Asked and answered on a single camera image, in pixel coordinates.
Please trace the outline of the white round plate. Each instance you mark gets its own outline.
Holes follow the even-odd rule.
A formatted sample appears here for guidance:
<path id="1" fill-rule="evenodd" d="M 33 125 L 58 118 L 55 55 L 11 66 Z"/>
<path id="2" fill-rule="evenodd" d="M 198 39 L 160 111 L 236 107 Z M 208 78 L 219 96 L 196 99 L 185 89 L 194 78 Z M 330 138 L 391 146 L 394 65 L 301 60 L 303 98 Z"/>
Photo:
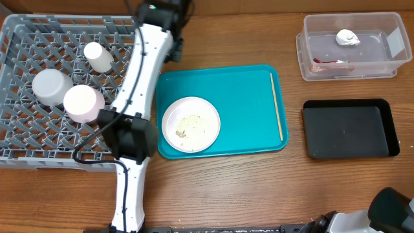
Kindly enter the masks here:
<path id="1" fill-rule="evenodd" d="M 165 111 L 161 130 L 167 143 L 184 153 L 197 153 L 209 148 L 219 136 L 221 119 L 209 101 L 184 97 Z"/>

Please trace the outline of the white cup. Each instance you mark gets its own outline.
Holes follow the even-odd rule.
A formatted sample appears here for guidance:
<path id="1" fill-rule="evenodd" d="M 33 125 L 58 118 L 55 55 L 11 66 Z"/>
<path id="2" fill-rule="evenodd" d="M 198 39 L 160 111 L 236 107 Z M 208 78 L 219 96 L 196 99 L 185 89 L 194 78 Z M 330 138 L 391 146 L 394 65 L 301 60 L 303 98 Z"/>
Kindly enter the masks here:
<path id="1" fill-rule="evenodd" d="M 112 69 L 111 62 L 114 62 L 112 54 L 97 42 L 90 42 L 84 47 L 83 53 L 90 66 L 100 73 Z"/>

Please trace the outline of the wooden chopstick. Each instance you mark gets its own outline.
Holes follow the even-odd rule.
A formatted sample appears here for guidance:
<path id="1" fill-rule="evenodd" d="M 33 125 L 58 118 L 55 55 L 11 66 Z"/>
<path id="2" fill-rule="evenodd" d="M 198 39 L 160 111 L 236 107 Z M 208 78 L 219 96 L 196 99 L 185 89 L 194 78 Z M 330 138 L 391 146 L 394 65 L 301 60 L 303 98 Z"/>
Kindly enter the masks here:
<path id="1" fill-rule="evenodd" d="M 283 132 L 282 132 L 282 128 L 281 128 L 281 121 L 280 121 L 279 109 L 278 109 L 278 101 L 277 101 L 277 98 L 276 98 L 276 90 L 275 90 L 275 87 L 274 87 L 274 79 L 273 79 L 272 73 L 270 73 L 270 81 L 271 81 L 272 95 L 273 95 L 274 105 L 275 105 L 275 110 L 276 110 L 276 118 L 277 118 L 277 122 L 278 122 L 279 137 L 280 137 L 280 140 L 283 142 Z"/>

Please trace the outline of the pink cup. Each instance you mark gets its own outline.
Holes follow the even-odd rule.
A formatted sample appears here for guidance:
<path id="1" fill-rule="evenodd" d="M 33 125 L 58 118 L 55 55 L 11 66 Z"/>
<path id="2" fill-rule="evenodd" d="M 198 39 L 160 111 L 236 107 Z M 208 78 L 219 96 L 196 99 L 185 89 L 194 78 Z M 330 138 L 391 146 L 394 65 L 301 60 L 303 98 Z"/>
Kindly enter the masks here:
<path id="1" fill-rule="evenodd" d="M 105 106 L 101 92 L 88 85 L 76 85 L 70 88 L 63 99 L 63 106 L 70 119 L 78 123 L 88 123 L 97 119 Z"/>

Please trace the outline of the grey ceramic bowl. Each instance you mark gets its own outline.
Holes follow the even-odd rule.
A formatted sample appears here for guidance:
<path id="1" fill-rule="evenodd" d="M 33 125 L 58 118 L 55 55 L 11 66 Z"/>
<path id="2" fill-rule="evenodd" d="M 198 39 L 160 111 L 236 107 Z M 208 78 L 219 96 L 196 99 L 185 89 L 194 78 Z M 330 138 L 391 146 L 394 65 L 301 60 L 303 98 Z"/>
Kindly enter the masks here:
<path id="1" fill-rule="evenodd" d="M 72 87 L 72 79 L 56 69 L 45 69 L 35 75 L 32 81 L 36 98 L 47 106 L 62 104 L 66 92 Z"/>

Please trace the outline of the red snack wrapper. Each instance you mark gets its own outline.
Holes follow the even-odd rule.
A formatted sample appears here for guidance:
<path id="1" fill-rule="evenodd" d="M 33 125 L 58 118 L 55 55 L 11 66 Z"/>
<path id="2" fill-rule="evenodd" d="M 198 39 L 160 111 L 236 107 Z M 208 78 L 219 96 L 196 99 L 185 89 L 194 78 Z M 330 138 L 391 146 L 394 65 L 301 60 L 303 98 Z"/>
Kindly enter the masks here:
<path id="1" fill-rule="evenodd" d="M 322 61 L 318 58 L 314 58 L 313 62 L 315 65 L 310 68 L 312 72 L 352 72 L 355 70 L 354 66 L 349 65 L 347 61 L 343 60 Z"/>

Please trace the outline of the white tissue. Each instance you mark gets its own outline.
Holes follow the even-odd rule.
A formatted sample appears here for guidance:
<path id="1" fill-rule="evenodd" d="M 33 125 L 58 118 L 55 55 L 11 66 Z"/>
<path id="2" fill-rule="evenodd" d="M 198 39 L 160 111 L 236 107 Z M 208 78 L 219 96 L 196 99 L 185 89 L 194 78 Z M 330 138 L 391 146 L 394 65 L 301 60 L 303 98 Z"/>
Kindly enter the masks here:
<path id="1" fill-rule="evenodd" d="M 341 46 L 359 45 L 360 40 L 351 30 L 342 29 L 336 35 L 336 42 Z"/>

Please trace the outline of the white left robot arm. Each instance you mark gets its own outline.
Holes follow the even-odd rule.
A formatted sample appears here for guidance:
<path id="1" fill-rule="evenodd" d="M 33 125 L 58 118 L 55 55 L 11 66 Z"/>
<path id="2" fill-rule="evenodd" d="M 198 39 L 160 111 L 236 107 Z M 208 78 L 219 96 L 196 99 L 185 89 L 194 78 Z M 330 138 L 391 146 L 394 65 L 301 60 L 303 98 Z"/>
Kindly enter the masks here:
<path id="1" fill-rule="evenodd" d="M 116 209 L 110 232 L 144 228 L 146 168 L 158 145 L 151 123 L 155 87 L 164 63 L 180 61 L 181 30 L 193 15 L 193 1 L 144 1 L 133 14 L 134 45 L 122 86 L 98 125 L 116 167 Z"/>

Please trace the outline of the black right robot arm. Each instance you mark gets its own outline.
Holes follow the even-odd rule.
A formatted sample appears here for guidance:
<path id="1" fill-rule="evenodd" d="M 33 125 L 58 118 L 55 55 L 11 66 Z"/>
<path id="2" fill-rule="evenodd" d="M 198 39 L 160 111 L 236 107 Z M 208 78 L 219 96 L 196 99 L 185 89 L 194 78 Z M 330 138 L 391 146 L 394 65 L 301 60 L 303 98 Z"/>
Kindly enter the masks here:
<path id="1" fill-rule="evenodd" d="M 299 233 L 413 233 L 413 200 L 387 187 L 368 209 L 329 212 L 304 225 Z"/>

